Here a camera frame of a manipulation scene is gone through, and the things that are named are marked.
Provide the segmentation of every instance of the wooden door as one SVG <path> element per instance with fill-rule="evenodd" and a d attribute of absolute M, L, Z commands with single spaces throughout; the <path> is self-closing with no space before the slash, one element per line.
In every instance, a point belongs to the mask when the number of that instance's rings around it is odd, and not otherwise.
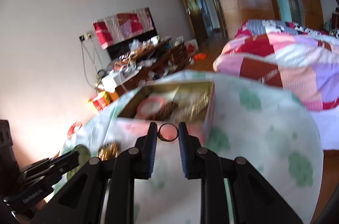
<path fill-rule="evenodd" d="M 200 11 L 200 8 L 196 0 L 182 0 L 186 13 L 189 18 L 189 23 L 193 31 L 194 37 L 197 39 L 198 43 L 203 42 L 207 39 L 206 28 L 204 25 L 204 20 Z"/>

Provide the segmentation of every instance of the cardboard box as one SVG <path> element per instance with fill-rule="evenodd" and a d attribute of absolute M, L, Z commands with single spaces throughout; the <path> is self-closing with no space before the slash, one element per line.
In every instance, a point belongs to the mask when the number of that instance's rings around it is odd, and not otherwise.
<path fill-rule="evenodd" d="M 138 105 L 150 93 L 170 92 L 178 88 L 179 91 L 185 92 L 210 92 L 210 101 L 206 109 L 204 109 L 196 118 L 196 121 L 186 122 L 186 126 L 190 135 L 199 138 L 201 145 L 210 136 L 211 125 L 214 115 L 214 83 L 211 81 L 204 82 L 173 82 L 166 84 L 148 85 L 140 89 L 140 91 L 129 101 L 121 113 L 117 116 L 116 122 L 119 129 L 122 129 L 127 134 L 135 134 L 137 136 L 146 135 L 152 121 L 134 119 Z M 155 121 L 158 129 L 166 121 Z M 161 134 L 166 139 L 174 139 L 177 131 L 173 126 L 166 125 L 161 129 Z"/>

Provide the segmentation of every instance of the metal screw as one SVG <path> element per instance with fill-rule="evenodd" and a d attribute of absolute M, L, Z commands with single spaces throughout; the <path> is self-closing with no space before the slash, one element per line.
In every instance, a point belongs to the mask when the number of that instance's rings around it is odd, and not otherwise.
<path fill-rule="evenodd" d="M 235 161 L 236 161 L 239 165 L 244 165 L 244 164 L 247 163 L 247 160 L 246 160 L 245 158 L 243 158 L 243 157 L 237 157 L 237 158 L 235 159 Z"/>
<path fill-rule="evenodd" d="M 96 165 L 99 162 L 100 162 L 100 159 L 98 157 L 92 157 L 91 159 L 89 159 L 90 165 Z"/>
<path fill-rule="evenodd" d="M 199 148 L 197 149 L 197 152 L 198 152 L 199 154 L 206 154 L 206 153 L 208 152 L 208 149 L 205 148 L 205 147 L 199 147 Z"/>
<path fill-rule="evenodd" d="M 139 152 L 139 149 L 137 147 L 132 147 L 128 150 L 129 154 L 137 154 Z"/>

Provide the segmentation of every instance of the black ring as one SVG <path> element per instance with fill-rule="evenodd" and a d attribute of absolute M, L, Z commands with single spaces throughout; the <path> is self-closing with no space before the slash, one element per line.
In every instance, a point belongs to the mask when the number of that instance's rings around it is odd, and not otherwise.
<path fill-rule="evenodd" d="M 165 126 L 165 125 L 171 125 L 171 126 L 174 126 L 175 129 L 177 130 L 177 136 L 176 136 L 174 139 L 169 140 L 169 139 L 164 138 L 164 137 L 161 135 L 160 130 L 161 130 L 161 128 L 162 128 L 163 126 Z M 164 142 L 173 142 L 175 139 L 177 139 L 178 136 L 179 136 L 179 130 L 178 130 L 178 128 L 177 128 L 174 124 L 171 124 L 170 122 L 167 122 L 167 123 L 165 123 L 165 124 L 163 124 L 163 125 L 161 125 L 161 126 L 159 127 L 159 130 L 158 130 L 158 138 L 159 138 L 161 141 L 164 141 Z"/>

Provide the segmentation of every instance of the tablecloth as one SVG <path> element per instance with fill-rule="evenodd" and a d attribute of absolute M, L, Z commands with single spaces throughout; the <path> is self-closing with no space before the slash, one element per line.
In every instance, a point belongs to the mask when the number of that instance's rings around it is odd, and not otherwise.
<path fill-rule="evenodd" d="M 205 146 L 219 156 L 247 158 L 310 223 L 320 191 L 323 152 L 317 126 L 294 94 L 255 81 L 209 72 L 181 71 L 155 83 L 212 80 L 215 112 Z M 138 89 L 121 96 L 66 140 L 61 154 L 84 144 L 93 156 L 103 143 L 120 141 L 122 150 L 136 136 L 115 126 L 115 118 Z M 65 177 L 56 185 L 65 184 Z M 158 140 L 152 178 L 135 181 L 137 224 L 200 223 L 200 180 L 186 180 L 178 140 Z"/>

